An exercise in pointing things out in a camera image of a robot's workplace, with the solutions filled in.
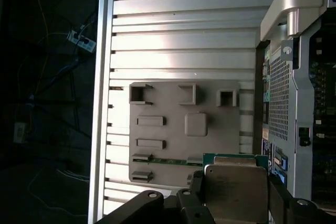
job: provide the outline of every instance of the gray plastic bracket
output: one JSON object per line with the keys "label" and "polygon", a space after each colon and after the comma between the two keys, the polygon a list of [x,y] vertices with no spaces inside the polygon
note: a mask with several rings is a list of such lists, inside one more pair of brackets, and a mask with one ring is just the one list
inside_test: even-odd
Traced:
{"label": "gray plastic bracket", "polygon": [[238,97],[236,90],[227,90],[227,89],[220,89],[217,91],[216,96],[216,106],[217,107],[236,107],[238,105]]}
{"label": "gray plastic bracket", "polygon": [[180,84],[178,87],[182,90],[182,101],[179,105],[196,105],[196,84],[185,83]]}
{"label": "gray plastic bracket", "polygon": [[130,86],[130,104],[146,105],[153,104],[152,102],[145,101],[144,90],[152,89],[152,86],[143,83],[133,83]]}

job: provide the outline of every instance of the electrical cable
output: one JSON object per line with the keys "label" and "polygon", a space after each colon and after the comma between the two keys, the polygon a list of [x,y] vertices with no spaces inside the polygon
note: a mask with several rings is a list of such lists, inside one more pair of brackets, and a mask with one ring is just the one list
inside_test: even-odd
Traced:
{"label": "electrical cable", "polygon": [[73,178],[73,179],[76,179],[76,180],[79,180],[79,181],[83,181],[83,182],[85,182],[85,183],[89,183],[88,180],[85,180],[85,179],[82,179],[82,178],[78,178],[78,177],[75,177],[75,176],[71,176],[71,175],[69,175],[69,174],[65,174],[65,173],[61,172],[60,170],[57,170],[57,171],[58,171],[59,173],[63,174],[64,176],[66,176],[66,177]]}
{"label": "electrical cable", "polygon": [[[18,89],[18,98],[21,98],[21,88],[20,88],[20,71],[21,68],[23,66],[23,64],[25,63],[25,61],[28,59],[28,55],[22,60],[18,70],[17,70],[17,89]],[[20,107],[20,104],[18,103],[18,105],[16,106],[15,109],[15,114],[14,114],[14,121],[16,121],[16,116],[17,116],[17,112],[18,112],[18,108]]]}
{"label": "electrical cable", "polygon": [[48,25],[47,25],[46,17],[45,17],[45,15],[44,15],[44,12],[43,12],[42,5],[41,5],[40,0],[37,0],[37,2],[38,2],[38,5],[39,5],[39,7],[40,7],[40,10],[41,10],[41,14],[42,14],[42,18],[43,18],[44,25],[46,26],[46,35],[48,36],[49,31],[48,31]]}
{"label": "electrical cable", "polygon": [[[44,12],[43,12],[42,5],[41,5],[40,0],[37,0],[37,2],[38,2],[38,5],[39,5],[40,10],[41,10],[41,13],[42,13],[42,18],[43,18],[44,24],[45,24],[45,26],[46,26],[46,40],[47,40],[47,44],[49,44],[49,37],[48,37],[49,31],[48,31],[48,25],[47,25],[46,17],[45,17],[45,15],[44,15]],[[43,74],[44,74],[44,70],[45,70],[45,68],[46,68],[46,64],[47,64],[47,62],[48,62],[48,58],[49,58],[49,55],[46,56],[46,60],[44,61],[44,64],[43,64],[43,67],[42,67],[42,72],[41,72],[41,76],[40,76],[40,78],[42,78],[42,76],[43,76]],[[39,80],[39,81],[37,82],[35,93],[37,92],[40,83],[41,83],[41,80]]]}
{"label": "electrical cable", "polygon": [[66,172],[68,172],[68,173],[70,173],[70,174],[72,174],[72,175],[75,175],[75,176],[79,176],[79,177],[83,177],[83,178],[87,178],[87,179],[89,179],[90,177],[89,176],[85,176],[85,175],[79,175],[79,174],[77,174],[77,173],[73,173],[72,171],[70,171],[70,170],[67,170]]}
{"label": "electrical cable", "polygon": [[63,32],[55,32],[55,33],[50,33],[50,34],[48,34],[48,35],[46,35],[46,36],[44,36],[42,39],[40,39],[39,41],[38,41],[38,45],[39,44],[41,44],[41,42],[43,41],[43,40],[45,40],[45,38],[46,37],[49,37],[50,35],[69,35],[69,33],[63,33]]}
{"label": "electrical cable", "polygon": [[88,177],[81,177],[80,175],[77,175],[77,174],[75,174],[75,173],[71,173],[71,172],[69,172],[68,170],[65,170],[65,171],[63,171],[63,172],[64,172],[65,174],[71,176],[71,177],[76,177],[76,178],[79,178],[79,179],[83,179],[83,180],[85,180],[86,182],[89,182],[89,181],[90,181],[90,179],[89,179]]}
{"label": "electrical cable", "polygon": [[40,197],[38,197],[37,195],[33,194],[31,191],[30,191],[30,187],[32,186],[33,182],[36,180],[36,178],[38,177],[38,175],[43,171],[44,168],[42,168],[35,176],[34,178],[30,181],[28,187],[27,187],[27,190],[28,192],[34,196],[34,198],[36,198],[38,201],[40,201],[46,208],[50,209],[50,210],[61,210],[63,212],[65,212],[66,214],[70,215],[70,216],[73,216],[73,217],[87,217],[87,215],[74,215],[72,213],[70,213],[69,211],[65,210],[64,208],[61,208],[61,207],[49,207]]}
{"label": "electrical cable", "polygon": [[62,73],[63,70],[65,70],[65,69],[67,69],[67,68],[70,68],[70,67],[72,67],[72,64],[70,64],[70,65],[66,65],[65,67],[61,68],[61,69],[57,72],[57,74],[54,76],[54,78],[51,80],[50,83],[53,83],[54,80],[58,77],[58,75],[59,75],[60,73]]}

